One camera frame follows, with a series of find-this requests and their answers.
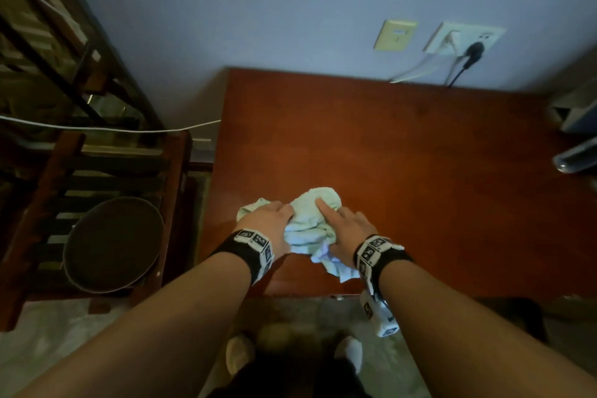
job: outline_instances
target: black wristband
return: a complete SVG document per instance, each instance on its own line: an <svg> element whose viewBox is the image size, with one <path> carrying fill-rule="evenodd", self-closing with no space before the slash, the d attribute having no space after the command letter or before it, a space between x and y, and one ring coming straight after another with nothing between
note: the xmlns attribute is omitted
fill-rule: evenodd
<svg viewBox="0 0 597 398"><path fill-rule="evenodd" d="M261 279L273 263L272 244L267 236L255 229L235 231L210 257L219 252L233 253L247 263L251 271L251 285Z"/></svg>
<svg viewBox="0 0 597 398"><path fill-rule="evenodd" d="M383 301L379 289L379 277L385 266L395 260L412 261L411 257L404 250L404 247L392 243L390 238L379 235L369 236L354 251L354 264L361 274L361 278L376 301Z"/></svg>

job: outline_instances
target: blue-gray wall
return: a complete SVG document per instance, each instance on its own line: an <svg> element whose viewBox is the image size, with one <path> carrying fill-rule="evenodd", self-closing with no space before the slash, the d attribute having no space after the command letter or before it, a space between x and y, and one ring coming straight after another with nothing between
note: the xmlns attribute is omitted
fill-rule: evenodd
<svg viewBox="0 0 597 398"><path fill-rule="evenodd" d="M421 60L442 21L508 29L463 75L464 86L527 89L597 44L596 0L86 1L170 126L219 115L214 77L224 67L386 79ZM404 52L373 50L390 18L420 23ZM442 70L421 81L441 83L445 76Z"/></svg>

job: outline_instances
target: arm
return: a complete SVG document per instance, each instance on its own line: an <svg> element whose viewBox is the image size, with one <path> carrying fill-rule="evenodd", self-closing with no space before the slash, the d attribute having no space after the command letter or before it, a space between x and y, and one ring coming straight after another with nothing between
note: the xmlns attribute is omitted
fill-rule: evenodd
<svg viewBox="0 0 597 398"><path fill-rule="evenodd" d="M269 237L275 259L289 251L294 214L273 202L239 221ZM197 396L251 285L247 263L220 252L181 275L35 379L19 398Z"/></svg>
<svg viewBox="0 0 597 398"><path fill-rule="evenodd" d="M330 251L354 267L377 230L362 213L317 206L338 237ZM385 266L379 288L434 396L597 396L588 373L410 261Z"/></svg>

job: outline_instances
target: white shoe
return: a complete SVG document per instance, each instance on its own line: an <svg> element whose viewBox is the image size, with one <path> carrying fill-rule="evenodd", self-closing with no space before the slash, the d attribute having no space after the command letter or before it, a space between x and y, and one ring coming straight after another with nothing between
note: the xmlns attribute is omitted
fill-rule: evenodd
<svg viewBox="0 0 597 398"><path fill-rule="evenodd" d="M226 345L226 367L230 376L255 360L255 345L245 335L236 335Z"/></svg>
<svg viewBox="0 0 597 398"><path fill-rule="evenodd" d="M353 336L347 336L334 351L335 359L348 359L354 365L357 373L363 365L363 345Z"/></svg>

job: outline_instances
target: crumpled rag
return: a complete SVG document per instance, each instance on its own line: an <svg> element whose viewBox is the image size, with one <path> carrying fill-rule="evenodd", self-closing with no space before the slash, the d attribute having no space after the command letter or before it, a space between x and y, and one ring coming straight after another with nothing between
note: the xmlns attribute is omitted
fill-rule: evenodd
<svg viewBox="0 0 597 398"><path fill-rule="evenodd" d="M315 205L315 199L322 198L329 206L338 210L342 203L331 187L311 189L293 200L294 216L286 226L284 239L290 244L290 251L311 255L311 261L321 263L327 272L340 278L340 283L359 277L359 273L345 266L329 253L329 247L336 242L336 232L330 227ZM266 205L269 200L259 198L255 203L243 206L236 214L236 221L244 215Z"/></svg>

